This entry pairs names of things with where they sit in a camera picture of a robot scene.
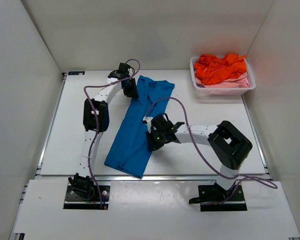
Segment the blue t shirt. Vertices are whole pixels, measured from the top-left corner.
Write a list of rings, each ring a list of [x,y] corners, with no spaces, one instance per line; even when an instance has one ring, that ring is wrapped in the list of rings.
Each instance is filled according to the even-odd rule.
[[[146,114],[155,117],[166,111],[175,85],[140,76],[136,88],[139,98],[130,101],[104,165],[141,178],[152,154],[148,151],[147,126],[142,123],[143,118]]]

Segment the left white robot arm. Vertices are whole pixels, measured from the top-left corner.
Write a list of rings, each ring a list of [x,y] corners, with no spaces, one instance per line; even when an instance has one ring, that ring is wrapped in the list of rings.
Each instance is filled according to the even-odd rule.
[[[90,97],[87,89],[83,88],[86,96],[83,107],[84,145],[77,171],[73,177],[69,177],[69,184],[73,193],[83,201],[102,201],[102,191],[95,179],[92,167],[95,162],[100,140],[110,125],[109,105],[119,91],[124,96],[137,100],[139,94],[135,75],[139,69],[129,65],[132,59],[121,62],[118,69],[113,70],[107,76],[104,85],[96,86],[100,89],[95,97]]]

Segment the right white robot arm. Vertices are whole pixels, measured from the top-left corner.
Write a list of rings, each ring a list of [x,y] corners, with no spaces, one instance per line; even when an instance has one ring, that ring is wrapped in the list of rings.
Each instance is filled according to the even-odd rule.
[[[221,167],[214,184],[203,186],[201,195],[190,199],[189,204],[223,204],[238,191],[239,171],[253,145],[232,123],[224,120],[210,126],[173,124],[165,113],[145,116],[142,122],[147,126],[145,135],[150,152],[169,143],[192,143],[211,147],[218,157]]]

